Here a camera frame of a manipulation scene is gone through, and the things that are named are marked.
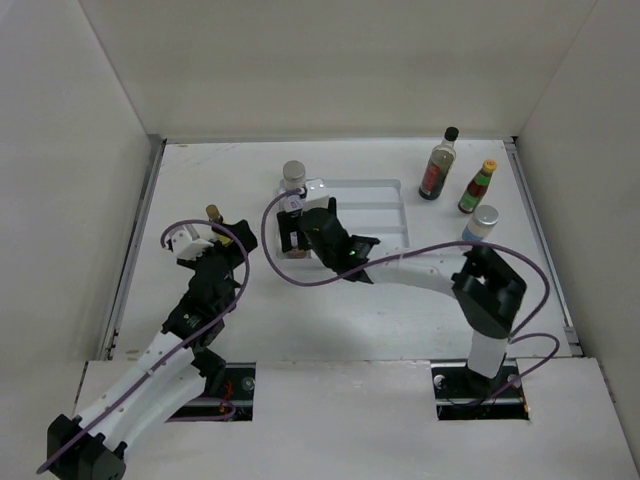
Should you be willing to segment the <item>dark soy sauce bottle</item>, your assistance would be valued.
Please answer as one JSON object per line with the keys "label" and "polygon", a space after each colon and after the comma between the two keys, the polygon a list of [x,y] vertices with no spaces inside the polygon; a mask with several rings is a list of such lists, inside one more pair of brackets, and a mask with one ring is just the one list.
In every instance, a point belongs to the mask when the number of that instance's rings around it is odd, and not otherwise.
{"label": "dark soy sauce bottle", "polygon": [[432,149],[419,185],[419,195],[423,199],[436,200],[440,197],[449,171],[456,159],[454,145],[458,136],[458,128],[448,127],[443,140]]}

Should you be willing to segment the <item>red chili sauce bottle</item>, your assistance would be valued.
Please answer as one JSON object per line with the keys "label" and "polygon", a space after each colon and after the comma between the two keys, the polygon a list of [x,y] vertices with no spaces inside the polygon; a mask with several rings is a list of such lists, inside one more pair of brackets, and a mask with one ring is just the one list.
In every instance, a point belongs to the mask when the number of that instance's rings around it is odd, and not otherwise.
{"label": "red chili sauce bottle", "polygon": [[473,213],[484,198],[498,163],[494,159],[487,159],[482,167],[471,179],[458,202],[458,209],[465,214]]}

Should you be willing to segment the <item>small yellow label bottle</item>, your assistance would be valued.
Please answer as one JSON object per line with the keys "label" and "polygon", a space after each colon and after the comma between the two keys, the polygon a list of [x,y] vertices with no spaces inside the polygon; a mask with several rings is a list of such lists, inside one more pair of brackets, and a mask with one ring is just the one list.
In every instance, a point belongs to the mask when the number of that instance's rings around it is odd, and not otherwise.
{"label": "small yellow label bottle", "polygon": [[[208,218],[208,221],[212,224],[223,225],[224,217],[220,213],[218,207],[215,204],[209,204],[205,208],[205,212]],[[226,237],[220,233],[217,233],[214,229],[211,229],[213,232],[214,238],[216,241],[219,241],[223,246],[229,245],[232,240],[229,237]]]}

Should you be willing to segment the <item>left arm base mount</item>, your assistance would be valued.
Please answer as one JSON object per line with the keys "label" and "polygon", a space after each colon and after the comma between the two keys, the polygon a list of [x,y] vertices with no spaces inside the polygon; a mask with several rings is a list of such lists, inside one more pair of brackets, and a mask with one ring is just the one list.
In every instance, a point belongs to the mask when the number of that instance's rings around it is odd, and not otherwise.
{"label": "left arm base mount", "polygon": [[255,392],[256,364],[228,364],[216,390],[208,387],[181,407],[169,422],[251,421]]}

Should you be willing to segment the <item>small spice jar white lid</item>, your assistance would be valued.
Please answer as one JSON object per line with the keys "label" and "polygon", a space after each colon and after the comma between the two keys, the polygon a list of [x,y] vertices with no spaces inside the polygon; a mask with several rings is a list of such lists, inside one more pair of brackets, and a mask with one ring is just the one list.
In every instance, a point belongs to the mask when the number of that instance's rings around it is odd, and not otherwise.
{"label": "small spice jar white lid", "polygon": [[[302,208],[302,199],[299,195],[288,196],[282,202],[282,210],[287,213],[293,213]],[[291,249],[285,254],[287,258],[291,259],[304,259],[307,257],[307,252],[300,248],[298,234],[296,231],[292,231],[289,234]]]}

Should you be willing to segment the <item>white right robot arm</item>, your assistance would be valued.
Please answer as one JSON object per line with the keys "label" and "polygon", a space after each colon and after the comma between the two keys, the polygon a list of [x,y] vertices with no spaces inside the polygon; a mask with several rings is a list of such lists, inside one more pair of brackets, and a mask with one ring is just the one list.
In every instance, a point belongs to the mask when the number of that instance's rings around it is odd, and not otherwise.
{"label": "white right robot arm", "polygon": [[527,290],[525,280],[498,254],[477,241],[455,241],[419,252],[388,249],[380,239],[351,235],[340,223],[335,201],[277,215],[280,235],[294,231],[335,276],[315,286],[349,281],[394,284],[441,293],[458,302],[471,327],[464,384],[487,398],[500,383],[506,348]]}

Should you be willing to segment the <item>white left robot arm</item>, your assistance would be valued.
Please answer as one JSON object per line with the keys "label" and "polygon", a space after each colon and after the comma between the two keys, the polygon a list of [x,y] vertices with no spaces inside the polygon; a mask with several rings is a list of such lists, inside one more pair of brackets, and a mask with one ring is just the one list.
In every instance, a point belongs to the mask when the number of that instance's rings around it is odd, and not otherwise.
{"label": "white left robot arm", "polygon": [[120,479],[135,443],[197,396],[210,399],[224,387],[226,362],[210,350],[237,306],[258,240],[249,223],[178,221],[160,243],[192,270],[188,289],[138,360],[98,400],[73,418],[59,415],[47,430],[47,459],[38,471],[59,479]]}

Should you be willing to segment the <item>white powder jar silver lid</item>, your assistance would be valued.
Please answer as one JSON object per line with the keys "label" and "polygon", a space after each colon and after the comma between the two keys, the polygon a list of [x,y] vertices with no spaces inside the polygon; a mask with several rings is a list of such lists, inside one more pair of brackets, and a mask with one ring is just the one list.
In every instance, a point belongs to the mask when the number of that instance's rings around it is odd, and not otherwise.
{"label": "white powder jar silver lid", "polygon": [[480,205],[472,213],[464,227],[460,239],[463,241],[484,241],[499,221],[499,212],[491,205]]}

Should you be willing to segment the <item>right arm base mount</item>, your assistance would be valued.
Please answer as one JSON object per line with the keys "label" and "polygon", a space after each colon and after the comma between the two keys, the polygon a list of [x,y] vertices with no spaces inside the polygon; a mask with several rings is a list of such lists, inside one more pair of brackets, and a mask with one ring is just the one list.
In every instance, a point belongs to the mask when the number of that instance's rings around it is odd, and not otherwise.
{"label": "right arm base mount", "polygon": [[436,414],[441,421],[529,419],[521,382],[507,385],[519,374],[507,363],[494,379],[487,379],[465,365],[443,364],[431,368]]}

